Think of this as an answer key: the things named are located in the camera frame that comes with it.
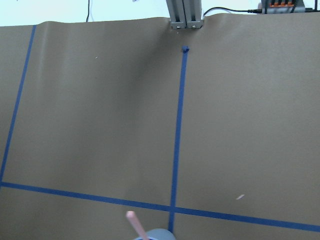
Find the aluminium frame post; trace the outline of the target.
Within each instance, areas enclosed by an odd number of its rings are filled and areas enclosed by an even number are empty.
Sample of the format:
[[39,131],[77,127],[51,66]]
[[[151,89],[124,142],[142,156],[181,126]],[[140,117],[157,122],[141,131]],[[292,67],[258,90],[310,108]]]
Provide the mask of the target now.
[[200,29],[203,26],[201,0],[166,0],[166,5],[172,29]]

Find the orange terminal block strip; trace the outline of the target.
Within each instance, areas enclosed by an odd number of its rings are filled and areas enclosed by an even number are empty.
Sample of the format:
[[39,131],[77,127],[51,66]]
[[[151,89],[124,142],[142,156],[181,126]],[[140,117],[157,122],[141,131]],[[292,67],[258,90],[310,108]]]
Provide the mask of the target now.
[[262,14],[305,13],[306,7],[302,0],[261,0],[258,7]]

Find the pink chopstick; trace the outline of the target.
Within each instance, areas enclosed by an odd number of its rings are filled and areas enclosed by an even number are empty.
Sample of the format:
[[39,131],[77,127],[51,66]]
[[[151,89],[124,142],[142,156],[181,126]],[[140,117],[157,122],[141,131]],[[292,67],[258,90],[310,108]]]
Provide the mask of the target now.
[[125,216],[127,220],[130,222],[133,229],[139,235],[139,237],[142,240],[149,240],[149,237],[144,228],[142,227],[142,224],[140,223],[136,213],[134,211],[127,211]]

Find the light blue plastic cup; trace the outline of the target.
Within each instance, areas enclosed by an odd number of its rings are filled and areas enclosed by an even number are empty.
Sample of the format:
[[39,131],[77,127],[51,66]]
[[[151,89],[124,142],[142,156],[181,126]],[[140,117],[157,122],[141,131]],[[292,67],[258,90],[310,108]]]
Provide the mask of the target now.
[[150,240],[176,240],[176,237],[167,229],[155,228],[146,232]]

